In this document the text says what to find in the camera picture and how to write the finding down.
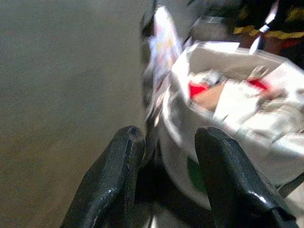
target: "white bag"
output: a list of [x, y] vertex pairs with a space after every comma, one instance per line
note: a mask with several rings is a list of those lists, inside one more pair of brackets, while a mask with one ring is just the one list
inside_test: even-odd
[[198, 162], [194, 134], [200, 126], [218, 127], [236, 139], [252, 163], [275, 186], [290, 182], [304, 172], [303, 133], [287, 133], [272, 141], [238, 124], [218, 121], [213, 118], [213, 112], [190, 104], [190, 72], [217, 69], [224, 73], [233, 72], [240, 80], [261, 65], [269, 69], [264, 80], [272, 88], [304, 91], [303, 71], [289, 60], [264, 51], [250, 55], [247, 49], [219, 51], [207, 48], [205, 43], [199, 43], [186, 49], [172, 67], [169, 79], [171, 86], [164, 96], [159, 126], [162, 158], [169, 175], [179, 188], [207, 208], [209, 204], [206, 196], [203, 197], [194, 190], [187, 180], [188, 171], [182, 165], [188, 156]]

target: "person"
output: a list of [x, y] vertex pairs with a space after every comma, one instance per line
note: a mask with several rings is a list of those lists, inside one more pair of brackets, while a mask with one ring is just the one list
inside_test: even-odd
[[[274, 20], [265, 22], [270, 10], [277, 4]], [[299, 44], [304, 37], [304, 0], [242, 0], [234, 34], [239, 34], [240, 47], [250, 48], [267, 24], [269, 30], [262, 35], [264, 50], [276, 55], [288, 40]]]

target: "green object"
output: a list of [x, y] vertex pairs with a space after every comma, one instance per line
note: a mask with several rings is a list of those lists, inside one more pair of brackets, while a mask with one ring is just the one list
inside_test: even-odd
[[200, 165], [198, 165], [194, 160], [192, 160], [190, 157], [187, 158], [187, 168], [189, 170], [191, 181], [194, 185], [194, 187], [207, 194], [206, 185], [204, 182], [204, 174], [202, 170], [200, 169]]

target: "red item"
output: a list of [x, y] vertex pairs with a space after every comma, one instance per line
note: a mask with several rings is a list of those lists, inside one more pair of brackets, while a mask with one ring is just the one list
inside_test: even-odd
[[248, 80], [248, 82], [251, 85], [262, 89], [263, 91], [266, 91], [269, 89], [269, 85], [267, 85], [266, 83], [262, 83], [260, 79]]
[[189, 82], [190, 98], [192, 99], [195, 95], [207, 91], [209, 86], [205, 83], [196, 84], [192, 81]]

